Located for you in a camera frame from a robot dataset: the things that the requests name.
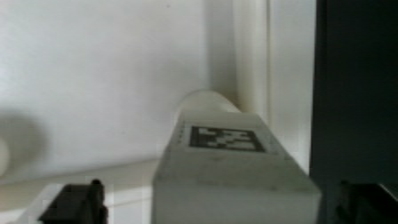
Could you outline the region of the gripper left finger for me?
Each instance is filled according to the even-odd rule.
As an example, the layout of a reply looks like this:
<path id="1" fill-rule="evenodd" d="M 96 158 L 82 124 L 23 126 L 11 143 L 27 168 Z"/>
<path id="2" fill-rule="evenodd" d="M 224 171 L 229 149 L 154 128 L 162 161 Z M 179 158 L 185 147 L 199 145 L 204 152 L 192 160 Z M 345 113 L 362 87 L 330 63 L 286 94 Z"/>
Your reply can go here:
<path id="1" fill-rule="evenodd" d="M 43 224 L 108 224 L 105 185 L 98 179 L 89 184 L 67 184 L 39 216 Z"/>

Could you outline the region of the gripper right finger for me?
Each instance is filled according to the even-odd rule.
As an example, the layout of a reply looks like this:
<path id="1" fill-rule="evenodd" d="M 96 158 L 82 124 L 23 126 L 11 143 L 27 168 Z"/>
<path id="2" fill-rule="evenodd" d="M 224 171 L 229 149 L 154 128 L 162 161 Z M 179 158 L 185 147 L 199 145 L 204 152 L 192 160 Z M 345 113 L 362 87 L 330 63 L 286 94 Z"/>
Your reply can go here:
<path id="1" fill-rule="evenodd" d="M 398 224 L 398 183 L 343 181 L 322 224 Z"/>

